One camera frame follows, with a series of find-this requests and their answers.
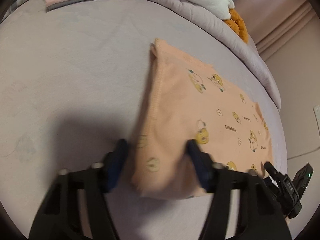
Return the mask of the peach duck print shirt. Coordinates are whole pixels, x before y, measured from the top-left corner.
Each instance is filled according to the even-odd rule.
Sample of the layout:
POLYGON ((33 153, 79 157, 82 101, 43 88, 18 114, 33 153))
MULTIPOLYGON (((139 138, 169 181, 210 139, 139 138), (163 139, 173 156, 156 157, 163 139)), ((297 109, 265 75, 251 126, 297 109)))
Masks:
POLYGON ((143 197, 185 199, 204 194, 188 140, 233 171, 266 177, 273 160, 268 126, 258 103, 211 65, 155 39, 151 89, 138 139, 132 182, 143 197))

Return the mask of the white power strip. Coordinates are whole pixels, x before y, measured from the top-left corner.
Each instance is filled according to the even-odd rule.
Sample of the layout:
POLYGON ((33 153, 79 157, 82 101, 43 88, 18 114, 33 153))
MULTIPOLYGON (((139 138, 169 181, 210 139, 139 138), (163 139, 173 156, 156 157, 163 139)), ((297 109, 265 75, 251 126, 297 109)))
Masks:
POLYGON ((317 127, 318 129, 320 129, 320 105, 316 105, 315 107, 313 107, 313 112, 317 121, 317 127))

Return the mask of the lilac bed sheet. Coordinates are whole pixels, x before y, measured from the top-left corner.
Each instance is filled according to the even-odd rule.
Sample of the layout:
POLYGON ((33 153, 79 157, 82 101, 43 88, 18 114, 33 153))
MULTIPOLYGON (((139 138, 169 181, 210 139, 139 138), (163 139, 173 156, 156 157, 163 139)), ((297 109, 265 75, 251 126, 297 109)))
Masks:
POLYGON ((248 94, 287 172, 277 107, 220 41, 146 0, 96 0, 46 11, 29 0, 1 23, 1 203, 22 235, 58 170, 84 170, 132 140, 155 38, 213 67, 248 94))

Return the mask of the lilac folded duvet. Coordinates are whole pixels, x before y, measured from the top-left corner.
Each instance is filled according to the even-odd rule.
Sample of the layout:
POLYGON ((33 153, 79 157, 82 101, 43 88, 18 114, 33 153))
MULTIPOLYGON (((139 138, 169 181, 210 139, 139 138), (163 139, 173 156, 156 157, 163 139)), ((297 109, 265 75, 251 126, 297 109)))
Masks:
POLYGON ((186 0, 151 1, 175 12, 224 44, 260 81, 277 109, 281 109, 280 92, 266 63, 258 52, 252 46, 245 44, 225 22, 203 7, 186 0))

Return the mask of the pink curtain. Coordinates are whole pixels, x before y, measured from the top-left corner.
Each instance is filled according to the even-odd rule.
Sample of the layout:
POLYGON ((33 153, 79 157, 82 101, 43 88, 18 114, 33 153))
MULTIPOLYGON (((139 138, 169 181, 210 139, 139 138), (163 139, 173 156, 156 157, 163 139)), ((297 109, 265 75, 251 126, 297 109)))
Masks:
POLYGON ((316 15, 308 0, 234 0, 234 3, 263 60, 271 57, 316 15))

